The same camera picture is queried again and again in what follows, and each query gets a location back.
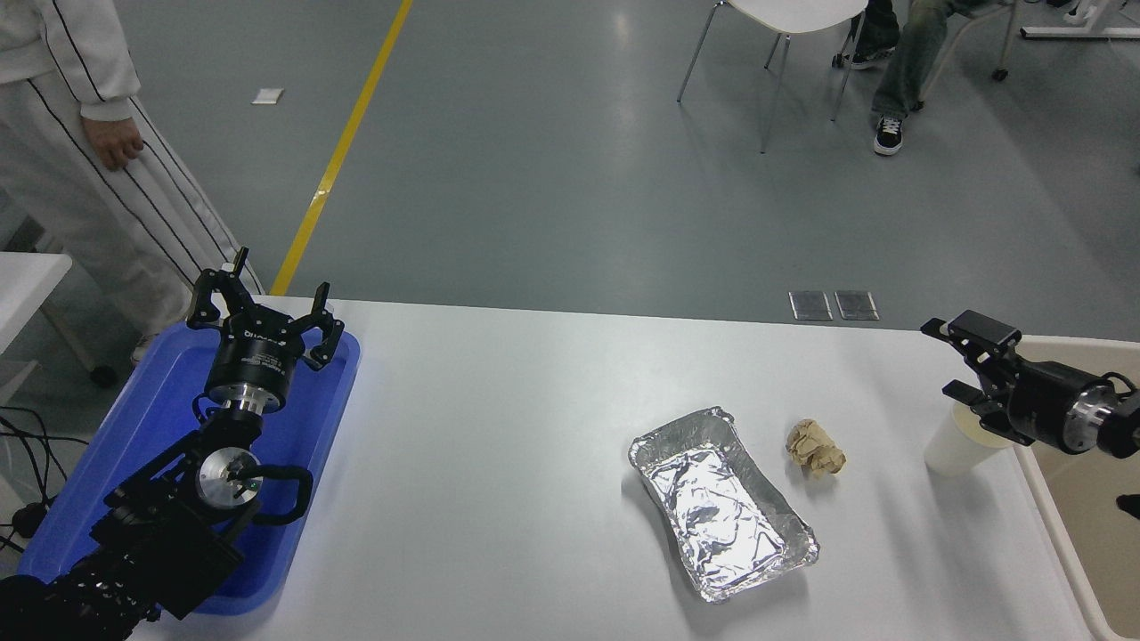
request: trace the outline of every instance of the crumpled brown paper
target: crumpled brown paper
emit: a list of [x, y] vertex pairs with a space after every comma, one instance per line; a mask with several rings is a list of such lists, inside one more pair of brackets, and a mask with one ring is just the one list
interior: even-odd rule
[[788, 435], [788, 454], [797, 465], [807, 465], [812, 476], [833, 474], [847, 462], [844, 451], [836, 447], [836, 441], [812, 419], [804, 419], [792, 428]]

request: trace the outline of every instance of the paper cup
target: paper cup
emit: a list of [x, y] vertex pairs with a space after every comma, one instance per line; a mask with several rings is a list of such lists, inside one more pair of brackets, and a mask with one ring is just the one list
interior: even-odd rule
[[969, 407], [955, 403], [922, 456], [930, 471], [956, 477], [1011, 445], [1012, 441], [987, 432]]

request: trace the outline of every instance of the striped pants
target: striped pants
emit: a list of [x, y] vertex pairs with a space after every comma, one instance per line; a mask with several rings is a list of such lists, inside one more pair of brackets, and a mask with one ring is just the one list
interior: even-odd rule
[[[108, 171], [58, 72], [0, 84], [0, 189], [145, 335], [184, 318], [189, 285], [202, 269], [231, 262], [238, 243], [142, 105], [131, 103], [145, 148]], [[246, 282], [263, 293], [252, 270]]]

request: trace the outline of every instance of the blue plastic tray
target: blue plastic tray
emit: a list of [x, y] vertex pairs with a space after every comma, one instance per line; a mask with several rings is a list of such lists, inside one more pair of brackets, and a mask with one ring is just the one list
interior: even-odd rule
[[[311, 347], [320, 334], [314, 331], [304, 338]], [[218, 332], [185, 325], [155, 340], [28, 544], [21, 574], [49, 582], [95, 550], [88, 533], [107, 512], [103, 497], [198, 428], [190, 401], [202, 392], [217, 349]], [[320, 372], [298, 364], [285, 407], [266, 415], [262, 436], [253, 443], [262, 463], [304, 465], [316, 489], [359, 360], [360, 346], [345, 332], [332, 363]], [[270, 481], [259, 498], [263, 510], [283, 513], [293, 505], [295, 493], [296, 484]], [[241, 615], [266, 602], [285, 579], [303, 527], [304, 519], [285, 527], [246, 528], [236, 544], [245, 561], [195, 611]]]

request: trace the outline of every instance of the black sneaker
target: black sneaker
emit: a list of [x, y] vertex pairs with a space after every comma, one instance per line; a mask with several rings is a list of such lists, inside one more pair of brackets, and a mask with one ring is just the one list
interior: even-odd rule
[[893, 156], [903, 146], [903, 121], [885, 115], [874, 128], [874, 153]]
[[887, 62], [894, 54], [895, 54], [894, 47], [885, 47], [882, 49], [879, 49], [878, 51], [872, 51], [865, 56], [863, 54], [855, 54], [854, 56], [852, 56], [852, 68], [855, 71], [860, 71], [878, 66], [880, 63]]

